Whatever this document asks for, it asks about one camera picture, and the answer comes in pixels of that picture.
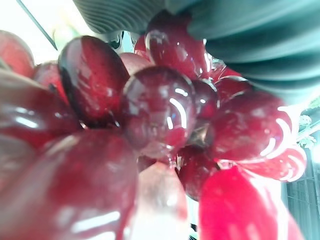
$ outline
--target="red grape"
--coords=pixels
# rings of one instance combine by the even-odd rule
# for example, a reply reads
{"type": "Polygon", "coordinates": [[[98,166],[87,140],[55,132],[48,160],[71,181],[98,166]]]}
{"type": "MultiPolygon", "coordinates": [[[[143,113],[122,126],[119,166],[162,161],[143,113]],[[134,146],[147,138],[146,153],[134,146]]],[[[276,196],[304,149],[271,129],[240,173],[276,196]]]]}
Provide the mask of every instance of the red grape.
{"type": "Polygon", "coordinates": [[[0,70],[0,134],[40,147],[81,130],[72,109],[38,83],[0,70]]]}
{"type": "Polygon", "coordinates": [[[62,86],[57,63],[46,62],[38,65],[35,68],[33,80],[44,86],[50,92],[57,94],[66,104],[69,104],[64,87],[62,86]]]}
{"type": "Polygon", "coordinates": [[[195,40],[187,32],[191,18],[174,16],[166,11],[158,13],[149,23],[145,46],[150,60],[156,65],[178,70],[191,80],[207,79],[212,61],[203,40],[195,40]]]}
{"type": "Polygon", "coordinates": [[[130,75],[153,65],[142,56],[131,52],[123,52],[119,56],[130,75]]]}
{"type": "Polygon", "coordinates": [[[34,149],[19,139],[0,135],[0,192],[35,159],[34,149]]]}
{"type": "Polygon", "coordinates": [[[120,93],[129,79],[116,52],[98,38],[82,36],[65,46],[58,65],[65,93],[80,120],[89,128],[114,124],[120,93]]]}
{"type": "Polygon", "coordinates": [[[220,106],[217,89],[206,80],[194,80],[192,84],[195,91],[197,119],[211,120],[220,106]]]}
{"type": "Polygon", "coordinates": [[[136,154],[117,132],[91,129],[44,152],[0,199],[0,238],[127,239],[136,154]]]}
{"type": "Polygon", "coordinates": [[[208,158],[205,151],[196,146],[182,149],[179,179],[186,194],[195,201],[199,200],[202,187],[210,176],[218,171],[218,165],[208,158]]]}
{"type": "Polygon", "coordinates": [[[242,77],[240,73],[232,70],[232,69],[229,68],[229,67],[225,67],[224,70],[222,71],[221,75],[220,75],[220,78],[223,78],[223,77],[231,77],[231,76],[242,77]]]}
{"type": "Polygon", "coordinates": [[[0,30],[0,58],[17,74],[31,78],[34,57],[27,44],[17,35],[0,30]]]}
{"type": "Polygon", "coordinates": [[[240,161],[238,164],[263,177],[293,182],[304,174],[307,156],[301,147],[292,145],[272,159],[262,159],[252,163],[241,163],[240,161]]]}
{"type": "Polygon", "coordinates": [[[304,239],[281,199],[237,167],[216,172],[204,184],[199,234],[201,240],[304,239]]]}
{"type": "Polygon", "coordinates": [[[145,45],[145,35],[141,35],[134,45],[134,53],[140,55],[146,60],[150,60],[145,45]]]}
{"type": "Polygon", "coordinates": [[[139,174],[131,240],[187,240],[186,195],[172,168],[157,162],[139,174]]]}
{"type": "Polygon", "coordinates": [[[138,172],[142,172],[143,170],[147,169],[151,165],[155,164],[156,162],[158,163],[163,163],[167,166],[170,166],[172,168],[177,167],[177,155],[172,155],[172,156],[164,156],[162,158],[150,158],[147,156],[139,156],[137,160],[138,164],[138,172]]]}
{"type": "Polygon", "coordinates": [[[281,154],[292,140],[283,101],[266,92],[246,92],[225,103],[212,121],[212,156],[253,161],[281,154]]]}
{"type": "Polygon", "coordinates": [[[217,89],[221,105],[237,95],[252,91],[252,86],[248,81],[237,76],[220,78],[214,85],[217,89]]]}
{"type": "Polygon", "coordinates": [[[120,121],[131,144],[155,159],[183,147],[195,123],[194,94],[191,81],[167,67],[133,75],[123,90],[120,121]]]}

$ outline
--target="grape cluster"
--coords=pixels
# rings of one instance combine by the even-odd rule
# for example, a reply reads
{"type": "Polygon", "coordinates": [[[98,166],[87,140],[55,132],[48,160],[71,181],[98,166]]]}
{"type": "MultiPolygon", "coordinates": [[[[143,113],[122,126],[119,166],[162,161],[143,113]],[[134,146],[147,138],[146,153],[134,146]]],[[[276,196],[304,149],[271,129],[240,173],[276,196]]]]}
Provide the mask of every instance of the grape cluster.
{"type": "Polygon", "coordinates": [[[0,239],[302,240],[263,183],[302,176],[286,104],[160,12],[117,55],[93,36],[34,67],[0,31],[0,239]]]}

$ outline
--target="grape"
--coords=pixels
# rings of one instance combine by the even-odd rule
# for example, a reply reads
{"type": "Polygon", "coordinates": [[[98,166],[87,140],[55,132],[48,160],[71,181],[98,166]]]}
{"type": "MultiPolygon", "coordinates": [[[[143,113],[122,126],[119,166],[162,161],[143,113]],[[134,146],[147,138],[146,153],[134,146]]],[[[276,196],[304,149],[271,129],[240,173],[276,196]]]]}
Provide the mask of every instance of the grape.
{"type": "Polygon", "coordinates": [[[120,121],[130,143],[154,159],[183,147],[195,123],[194,94],[191,81],[167,67],[133,75],[123,90],[120,121]]]}
{"type": "Polygon", "coordinates": [[[120,57],[102,40],[82,36],[62,50],[58,65],[70,105],[89,128],[115,123],[120,93],[129,74],[120,57]]]}
{"type": "Polygon", "coordinates": [[[158,66],[176,69],[191,80],[207,79],[211,75],[212,60],[203,40],[195,40],[188,34],[190,20],[188,15],[158,13],[145,34],[146,50],[150,60],[158,66]]]}
{"type": "Polygon", "coordinates": [[[38,65],[34,71],[33,80],[47,88],[50,92],[57,94],[68,105],[68,99],[59,72],[58,64],[46,62],[38,65]]]}
{"type": "Polygon", "coordinates": [[[138,187],[137,156],[118,133],[67,136],[0,198],[0,238],[128,239],[138,187]]]}
{"type": "Polygon", "coordinates": [[[32,78],[34,57],[27,44],[17,35],[0,30],[0,58],[15,73],[32,78]]]}
{"type": "Polygon", "coordinates": [[[0,70],[0,134],[35,148],[82,128],[72,109],[38,83],[0,70]]]}
{"type": "Polygon", "coordinates": [[[221,170],[205,182],[199,201],[201,240],[303,240],[282,203],[237,167],[221,170]]]}

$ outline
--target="glossy grape skin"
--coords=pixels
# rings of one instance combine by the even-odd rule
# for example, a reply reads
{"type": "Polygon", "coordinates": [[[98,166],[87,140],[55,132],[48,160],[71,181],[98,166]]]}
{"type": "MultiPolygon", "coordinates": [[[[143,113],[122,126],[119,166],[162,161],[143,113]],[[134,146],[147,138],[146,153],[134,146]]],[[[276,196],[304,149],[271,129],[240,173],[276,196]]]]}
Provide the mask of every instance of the glossy grape skin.
{"type": "Polygon", "coordinates": [[[0,194],[35,160],[36,151],[26,142],[0,135],[0,194]]]}
{"type": "Polygon", "coordinates": [[[129,79],[116,52],[98,38],[82,36],[64,47],[58,65],[64,91],[79,119],[89,128],[113,125],[129,79]]]}
{"type": "Polygon", "coordinates": [[[108,130],[57,141],[1,196],[0,238],[128,239],[136,157],[119,133],[108,130]]]}
{"type": "Polygon", "coordinates": [[[190,79],[207,79],[212,61],[203,40],[195,40],[187,32],[188,15],[158,13],[149,23],[145,46],[150,60],[158,66],[176,69],[190,79]]]}
{"type": "Polygon", "coordinates": [[[195,91],[195,106],[197,119],[211,120],[220,106],[217,89],[207,80],[192,81],[195,91]]]}
{"type": "Polygon", "coordinates": [[[272,159],[254,163],[240,163],[239,166],[263,177],[283,182],[293,182],[305,172],[307,156],[298,145],[289,146],[282,154],[272,159]]]}
{"type": "Polygon", "coordinates": [[[304,239],[281,199],[237,167],[216,172],[205,182],[198,227],[201,240],[304,239]]]}
{"type": "Polygon", "coordinates": [[[222,77],[214,84],[214,86],[218,92],[221,105],[237,95],[253,90],[247,80],[237,76],[222,77]]]}
{"type": "Polygon", "coordinates": [[[80,131],[78,118],[58,96],[18,74],[0,70],[0,134],[35,148],[80,131]]]}
{"type": "Polygon", "coordinates": [[[69,104],[64,87],[62,86],[57,63],[49,61],[36,66],[33,80],[44,86],[50,92],[57,94],[66,104],[69,104]]]}
{"type": "Polygon", "coordinates": [[[31,78],[34,74],[34,57],[27,44],[17,35],[0,30],[0,57],[9,68],[31,78]]]}
{"type": "Polygon", "coordinates": [[[154,65],[150,61],[146,60],[142,56],[135,53],[123,52],[123,53],[120,53],[119,56],[123,64],[125,65],[129,75],[133,75],[142,69],[145,69],[147,67],[151,67],[154,65]]]}
{"type": "Polygon", "coordinates": [[[193,130],[194,88],[167,67],[145,68],[125,85],[120,124],[143,155],[159,159],[183,147],[193,130]]]}
{"type": "Polygon", "coordinates": [[[283,101],[247,92],[225,103],[211,122],[211,153],[218,161],[253,161],[281,154],[292,141],[292,121],[283,101]]]}
{"type": "Polygon", "coordinates": [[[181,153],[181,168],[179,179],[184,187],[185,193],[195,201],[201,195],[205,181],[215,174],[219,167],[206,155],[203,149],[196,146],[186,146],[181,153]]]}

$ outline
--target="dark red grape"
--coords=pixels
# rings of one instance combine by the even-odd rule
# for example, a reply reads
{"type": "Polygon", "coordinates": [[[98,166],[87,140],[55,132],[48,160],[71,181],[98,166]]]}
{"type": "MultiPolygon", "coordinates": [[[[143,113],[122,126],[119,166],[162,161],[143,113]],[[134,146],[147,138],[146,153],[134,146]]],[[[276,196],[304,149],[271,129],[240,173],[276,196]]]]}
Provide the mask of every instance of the dark red grape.
{"type": "Polygon", "coordinates": [[[199,79],[192,82],[195,91],[197,119],[211,120],[220,106],[217,89],[208,80],[199,79]]]}
{"type": "Polygon", "coordinates": [[[72,111],[52,92],[15,73],[0,70],[0,134],[33,147],[80,131],[72,111]]]}
{"type": "Polygon", "coordinates": [[[120,121],[131,144],[155,159],[183,147],[195,123],[194,94],[191,81],[167,67],[133,75],[123,90],[120,121]]]}
{"type": "Polygon", "coordinates": [[[98,38],[82,36],[65,46],[58,65],[64,91],[80,120],[89,128],[114,124],[129,79],[116,52],[98,38]]]}
{"type": "Polygon", "coordinates": [[[0,192],[35,160],[35,150],[24,141],[0,135],[0,192]]]}
{"type": "Polygon", "coordinates": [[[196,146],[186,146],[181,151],[182,153],[178,153],[181,155],[179,179],[185,193],[198,201],[205,181],[215,174],[219,167],[207,157],[203,149],[196,146]]]}
{"type": "Polygon", "coordinates": [[[220,78],[214,86],[217,89],[221,105],[237,95],[253,90],[247,80],[238,76],[226,76],[220,78]]]}
{"type": "Polygon", "coordinates": [[[127,239],[137,156],[117,132],[91,129],[53,144],[0,198],[0,238],[127,239]]]}
{"type": "Polygon", "coordinates": [[[203,40],[195,40],[187,32],[188,15],[158,13],[149,23],[145,46],[150,60],[158,66],[178,70],[190,79],[210,77],[212,60],[203,40]]]}
{"type": "Polygon", "coordinates": [[[59,72],[58,64],[46,62],[36,66],[33,80],[44,86],[50,92],[57,94],[66,104],[69,104],[59,72]]]}
{"type": "Polygon", "coordinates": [[[226,102],[213,119],[212,156],[253,161],[281,154],[292,141],[284,102],[269,93],[246,92],[226,102]]]}

